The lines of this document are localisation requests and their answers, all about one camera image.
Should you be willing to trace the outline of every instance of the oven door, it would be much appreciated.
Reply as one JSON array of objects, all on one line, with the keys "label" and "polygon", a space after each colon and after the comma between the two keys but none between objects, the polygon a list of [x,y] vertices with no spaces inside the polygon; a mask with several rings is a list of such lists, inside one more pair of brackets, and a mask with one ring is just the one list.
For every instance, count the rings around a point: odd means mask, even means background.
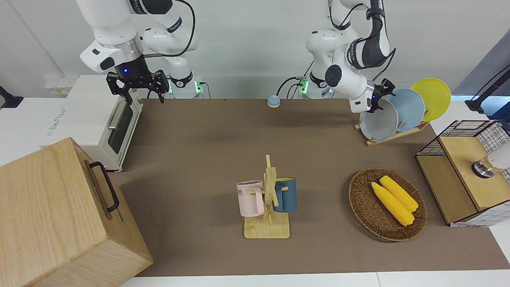
[{"label": "oven door", "polygon": [[108,124],[110,134],[106,142],[106,150],[111,158],[116,159],[118,166],[113,169],[120,169],[124,160],[125,152],[131,141],[133,130],[138,121],[140,113],[135,105],[128,105],[126,101],[117,104],[115,112]]}]

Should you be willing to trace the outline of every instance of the wicker basket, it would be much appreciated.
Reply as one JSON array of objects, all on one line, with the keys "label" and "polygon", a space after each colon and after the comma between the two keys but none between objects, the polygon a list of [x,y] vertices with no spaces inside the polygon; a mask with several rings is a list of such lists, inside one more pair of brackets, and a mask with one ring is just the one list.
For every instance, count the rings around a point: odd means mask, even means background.
[{"label": "wicker basket", "polygon": [[[412,224],[402,226],[375,195],[370,183],[379,182],[385,175],[395,180],[418,203],[418,209],[413,212],[415,221]],[[369,168],[358,172],[349,185],[349,201],[361,224],[386,240],[399,242],[413,239],[420,235],[427,223],[427,208],[418,190],[403,176],[391,170]]]}]

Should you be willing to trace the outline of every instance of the wooden cabinet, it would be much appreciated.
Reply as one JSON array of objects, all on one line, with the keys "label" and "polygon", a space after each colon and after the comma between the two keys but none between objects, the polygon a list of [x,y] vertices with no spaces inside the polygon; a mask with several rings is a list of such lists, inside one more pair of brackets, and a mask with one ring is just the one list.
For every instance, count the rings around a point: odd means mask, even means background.
[{"label": "wooden cabinet", "polygon": [[152,264],[120,188],[91,163],[68,138],[0,167],[2,287],[120,286]]}]

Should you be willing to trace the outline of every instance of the brown table mat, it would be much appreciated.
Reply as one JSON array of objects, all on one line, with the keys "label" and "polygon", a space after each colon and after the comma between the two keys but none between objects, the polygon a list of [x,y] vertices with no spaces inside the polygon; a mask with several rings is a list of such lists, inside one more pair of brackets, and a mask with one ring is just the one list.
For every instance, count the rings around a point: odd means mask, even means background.
[{"label": "brown table mat", "polygon": [[[447,227],[415,154],[432,128],[374,147],[346,100],[145,101],[124,163],[111,174],[154,264],[140,276],[508,269],[488,228]],[[287,240],[247,240],[236,183],[262,180],[265,155],[297,179]],[[427,204],[411,241],[383,243],[348,201],[351,178],[380,166],[405,176]]]}]

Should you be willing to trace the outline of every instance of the light blue plate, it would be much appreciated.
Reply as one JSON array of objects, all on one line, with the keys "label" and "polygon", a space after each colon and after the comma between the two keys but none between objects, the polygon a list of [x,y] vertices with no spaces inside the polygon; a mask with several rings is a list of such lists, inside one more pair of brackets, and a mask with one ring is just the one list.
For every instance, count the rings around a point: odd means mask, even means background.
[{"label": "light blue plate", "polygon": [[393,92],[396,96],[389,95],[386,101],[390,102],[397,110],[398,120],[404,121],[397,129],[398,132],[412,130],[420,124],[425,113],[425,104],[420,94],[411,89],[400,89]]}]

